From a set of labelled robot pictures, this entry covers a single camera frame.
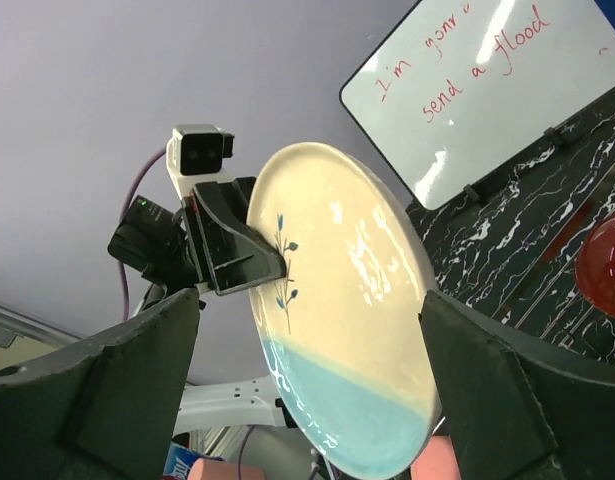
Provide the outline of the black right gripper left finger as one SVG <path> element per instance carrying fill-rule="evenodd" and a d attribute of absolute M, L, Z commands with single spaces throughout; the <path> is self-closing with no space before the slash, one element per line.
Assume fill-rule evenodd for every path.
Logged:
<path fill-rule="evenodd" d="M 0 479 L 158 479 L 199 325 L 182 290 L 0 370 Z"/>

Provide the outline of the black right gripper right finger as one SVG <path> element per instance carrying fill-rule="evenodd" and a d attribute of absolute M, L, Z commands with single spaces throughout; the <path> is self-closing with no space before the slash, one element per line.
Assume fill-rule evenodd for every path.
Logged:
<path fill-rule="evenodd" d="M 615 479 L 615 365 L 436 291 L 420 314 L 465 479 Z"/>

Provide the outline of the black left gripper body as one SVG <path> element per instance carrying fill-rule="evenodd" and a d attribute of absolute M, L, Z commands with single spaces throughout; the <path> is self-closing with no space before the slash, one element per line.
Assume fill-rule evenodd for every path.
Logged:
<path fill-rule="evenodd" d="M 121 217 L 108 244 L 108 253 L 122 265 L 165 290 L 181 290 L 207 281 L 197 262 L 188 231 L 188 205 L 172 212 L 136 196 Z"/>

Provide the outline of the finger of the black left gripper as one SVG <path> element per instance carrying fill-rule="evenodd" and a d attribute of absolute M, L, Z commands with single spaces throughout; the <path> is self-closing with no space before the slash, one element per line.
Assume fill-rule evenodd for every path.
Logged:
<path fill-rule="evenodd" d="M 254 177 L 194 185 L 191 200 L 212 290 L 225 296 L 284 278 L 281 253 L 246 224 Z"/>

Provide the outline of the cream and blue plate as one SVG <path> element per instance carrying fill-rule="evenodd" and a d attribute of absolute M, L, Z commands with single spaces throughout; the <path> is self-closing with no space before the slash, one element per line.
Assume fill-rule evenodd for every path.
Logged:
<path fill-rule="evenodd" d="M 247 223 L 287 265 L 249 297 L 291 417 L 348 475 L 400 474 L 441 411 L 419 321 L 435 276 L 403 206 L 355 158 L 306 142 L 266 163 Z"/>

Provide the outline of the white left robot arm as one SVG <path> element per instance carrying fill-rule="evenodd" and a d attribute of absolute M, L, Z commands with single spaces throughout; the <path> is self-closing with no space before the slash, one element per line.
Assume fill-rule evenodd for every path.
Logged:
<path fill-rule="evenodd" d="M 135 197 L 108 245 L 109 254 L 152 283 L 144 307 L 195 287 L 218 296 L 245 291 L 286 276 L 274 247 L 245 224 L 253 177 L 225 172 L 171 176 L 180 207 L 170 212 Z M 213 427 L 287 426 L 272 376 L 247 381 L 188 386 L 174 427 L 176 433 Z"/>

